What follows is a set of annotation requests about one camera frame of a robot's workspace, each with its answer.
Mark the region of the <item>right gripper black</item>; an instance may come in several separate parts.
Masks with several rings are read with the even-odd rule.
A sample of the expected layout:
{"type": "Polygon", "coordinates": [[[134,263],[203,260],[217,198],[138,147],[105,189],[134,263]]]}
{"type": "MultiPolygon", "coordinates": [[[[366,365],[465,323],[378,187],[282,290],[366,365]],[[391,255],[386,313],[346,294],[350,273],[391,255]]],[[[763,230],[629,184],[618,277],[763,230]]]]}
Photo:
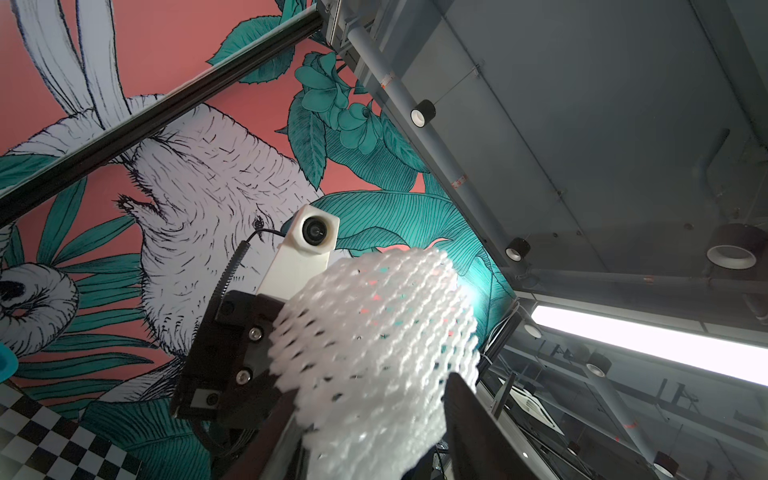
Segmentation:
{"type": "Polygon", "coordinates": [[[270,372],[270,336],[285,302],[229,291],[200,324],[170,402],[171,416],[231,429],[288,425],[292,410],[270,372]]]}

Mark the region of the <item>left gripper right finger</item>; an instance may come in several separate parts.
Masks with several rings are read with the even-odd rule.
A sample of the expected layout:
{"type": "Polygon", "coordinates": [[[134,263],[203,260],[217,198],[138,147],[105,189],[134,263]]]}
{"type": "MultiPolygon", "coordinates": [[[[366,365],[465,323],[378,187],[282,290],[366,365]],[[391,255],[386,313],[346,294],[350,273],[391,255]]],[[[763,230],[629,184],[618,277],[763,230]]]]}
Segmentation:
{"type": "Polygon", "coordinates": [[[525,462],[456,372],[447,377],[443,401],[455,479],[525,478],[525,462]]]}

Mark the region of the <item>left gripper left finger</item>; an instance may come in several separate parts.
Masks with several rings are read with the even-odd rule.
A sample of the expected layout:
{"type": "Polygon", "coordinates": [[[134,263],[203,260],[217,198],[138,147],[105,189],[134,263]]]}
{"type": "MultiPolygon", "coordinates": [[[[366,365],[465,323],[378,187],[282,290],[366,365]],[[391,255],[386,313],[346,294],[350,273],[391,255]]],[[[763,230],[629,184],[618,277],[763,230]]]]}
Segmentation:
{"type": "Polygon", "coordinates": [[[297,390],[282,395],[256,438],[223,476],[224,480],[283,479],[300,440],[295,426],[297,390]]]}

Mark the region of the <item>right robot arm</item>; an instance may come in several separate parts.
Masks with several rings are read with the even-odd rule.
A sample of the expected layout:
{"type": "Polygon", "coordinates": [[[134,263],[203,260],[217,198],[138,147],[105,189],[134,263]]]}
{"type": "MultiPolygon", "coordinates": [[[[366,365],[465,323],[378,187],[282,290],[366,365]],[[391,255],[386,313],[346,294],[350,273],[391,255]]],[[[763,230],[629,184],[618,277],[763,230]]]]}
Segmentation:
{"type": "Polygon", "coordinates": [[[281,397],[267,351],[284,302],[230,288],[251,241],[265,233],[285,235],[258,228],[240,242],[216,283],[170,402],[171,416],[187,421],[214,457],[242,449],[281,397]]]}

